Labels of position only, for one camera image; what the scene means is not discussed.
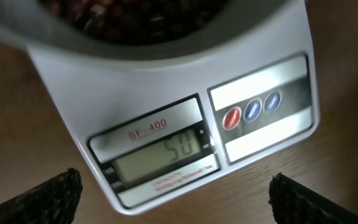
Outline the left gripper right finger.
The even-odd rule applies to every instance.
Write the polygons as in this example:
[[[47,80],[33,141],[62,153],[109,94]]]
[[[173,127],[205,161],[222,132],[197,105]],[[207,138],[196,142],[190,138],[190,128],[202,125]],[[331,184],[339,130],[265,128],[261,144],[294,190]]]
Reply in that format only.
[[[358,215],[278,173],[269,183],[269,201],[278,224],[351,224]]]

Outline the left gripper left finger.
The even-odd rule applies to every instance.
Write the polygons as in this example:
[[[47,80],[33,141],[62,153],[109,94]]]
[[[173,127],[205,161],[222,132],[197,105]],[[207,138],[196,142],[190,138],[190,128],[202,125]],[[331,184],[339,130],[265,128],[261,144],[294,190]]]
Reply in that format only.
[[[83,185],[77,169],[65,172],[0,204],[0,224],[71,224]]]

